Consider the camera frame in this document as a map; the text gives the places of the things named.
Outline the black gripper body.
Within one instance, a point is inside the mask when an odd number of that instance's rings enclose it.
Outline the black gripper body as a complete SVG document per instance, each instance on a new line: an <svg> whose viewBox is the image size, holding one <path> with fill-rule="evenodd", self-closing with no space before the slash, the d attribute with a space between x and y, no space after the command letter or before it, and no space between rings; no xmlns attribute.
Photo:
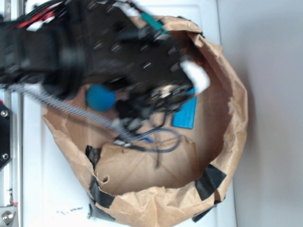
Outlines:
<svg viewBox="0 0 303 227"><path fill-rule="evenodd" d="M85 65L81 83L104 84L144 99L188 99L193 82L182 69L179 41L142 25L112 4L81 6Z"/></svg>

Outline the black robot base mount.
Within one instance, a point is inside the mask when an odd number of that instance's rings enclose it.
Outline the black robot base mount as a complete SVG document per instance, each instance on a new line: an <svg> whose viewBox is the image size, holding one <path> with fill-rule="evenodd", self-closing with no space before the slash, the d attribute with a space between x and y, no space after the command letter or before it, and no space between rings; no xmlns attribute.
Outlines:
<svg viewBox="0 0 303 227"><path fill-rule="evenodd" d="M0 103L0 169L11 160L11 111Z"/></svg>

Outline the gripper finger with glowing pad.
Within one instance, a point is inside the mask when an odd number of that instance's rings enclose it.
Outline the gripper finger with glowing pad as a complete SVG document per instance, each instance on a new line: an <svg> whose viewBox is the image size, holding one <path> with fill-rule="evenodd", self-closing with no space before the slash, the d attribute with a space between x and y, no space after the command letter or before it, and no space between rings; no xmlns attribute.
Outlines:
<svg viewBox="0 0 303 227"><path fill-rule="evenodd" d="M181 62L181 68L191 80L195 94L200 94L210 86L210 79L203 67L193 61Z"/></svg>

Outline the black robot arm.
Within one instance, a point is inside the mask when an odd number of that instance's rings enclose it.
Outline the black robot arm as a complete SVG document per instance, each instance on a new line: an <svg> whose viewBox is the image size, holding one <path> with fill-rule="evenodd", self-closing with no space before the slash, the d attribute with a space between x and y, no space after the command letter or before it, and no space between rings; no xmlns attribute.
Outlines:
<svg viewBox="0 0 303 227"><path fill-rule="evenodd" d="M2 22L0 81L42 83L61 98L88 83L144 96L199 94L210 84L163 22L127 16L114 0L52 0Z"/></svg>

